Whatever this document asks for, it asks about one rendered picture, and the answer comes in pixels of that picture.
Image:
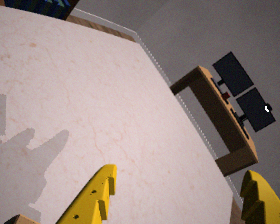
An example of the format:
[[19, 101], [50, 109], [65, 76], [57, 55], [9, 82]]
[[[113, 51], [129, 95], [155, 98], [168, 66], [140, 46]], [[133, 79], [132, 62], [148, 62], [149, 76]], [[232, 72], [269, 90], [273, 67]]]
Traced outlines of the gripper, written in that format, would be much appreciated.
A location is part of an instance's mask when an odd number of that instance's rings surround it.
[[[55, 224], [102, 224], [107, 220], [116, 174], [115, 164], [102, 166]], [[280, 224], [280, 200], [261, 175], [246, 171], [240, 197], [244, 198], [241, 219], [245, 224]]]

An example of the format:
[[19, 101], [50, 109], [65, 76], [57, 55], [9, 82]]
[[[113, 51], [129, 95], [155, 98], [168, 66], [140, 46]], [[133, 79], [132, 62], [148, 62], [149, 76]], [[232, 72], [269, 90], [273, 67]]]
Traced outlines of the brown wooden number cube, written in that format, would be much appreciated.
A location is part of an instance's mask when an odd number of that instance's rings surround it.
[[41, 224], [41, 223], [38, 223], [22, 214], [18, 214], [12, 217], [9, 224]]

